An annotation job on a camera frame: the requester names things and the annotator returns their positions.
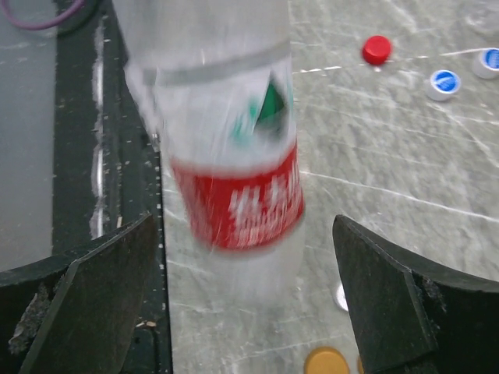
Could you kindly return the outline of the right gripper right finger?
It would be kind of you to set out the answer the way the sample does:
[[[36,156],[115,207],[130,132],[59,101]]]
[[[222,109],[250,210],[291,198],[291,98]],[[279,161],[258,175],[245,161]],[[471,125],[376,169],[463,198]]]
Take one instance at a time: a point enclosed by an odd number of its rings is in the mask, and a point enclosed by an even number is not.
[[[366,373],[496,373],[498,283],[338,215],[338,271]]]

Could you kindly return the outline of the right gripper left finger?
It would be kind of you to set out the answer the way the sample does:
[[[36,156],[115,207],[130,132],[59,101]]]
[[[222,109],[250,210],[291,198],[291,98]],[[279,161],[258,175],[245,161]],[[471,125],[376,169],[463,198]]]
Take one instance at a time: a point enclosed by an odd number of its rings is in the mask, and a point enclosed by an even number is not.
[[[1,273],[3,373],[118,373],[156,251],[151,214]]]

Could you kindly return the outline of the blue white bottle cap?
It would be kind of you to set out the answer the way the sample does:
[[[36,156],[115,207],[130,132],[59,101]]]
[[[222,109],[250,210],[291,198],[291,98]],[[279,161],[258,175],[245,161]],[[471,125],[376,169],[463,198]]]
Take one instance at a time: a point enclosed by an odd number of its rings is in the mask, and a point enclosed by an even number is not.
[[[482,50],[472,62],[472,72],[481,79],[494,79],[499,72],[499,49]]]

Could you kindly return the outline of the clear bottle red cap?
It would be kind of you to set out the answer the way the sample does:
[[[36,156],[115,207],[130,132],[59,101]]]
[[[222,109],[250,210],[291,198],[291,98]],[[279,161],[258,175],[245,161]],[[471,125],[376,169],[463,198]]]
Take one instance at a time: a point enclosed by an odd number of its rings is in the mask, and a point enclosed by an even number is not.
[[[275,302],[303,258],[286,1],[116,1],[126,83],[226,293]]]

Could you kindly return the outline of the clear bottle blue cap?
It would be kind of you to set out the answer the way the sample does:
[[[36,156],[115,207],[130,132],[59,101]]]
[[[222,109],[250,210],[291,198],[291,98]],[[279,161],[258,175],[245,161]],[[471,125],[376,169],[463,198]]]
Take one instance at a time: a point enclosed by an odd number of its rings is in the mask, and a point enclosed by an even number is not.
[[[480,34],[498,34],[498,6],[498,0],[467,1],[464,20]]]

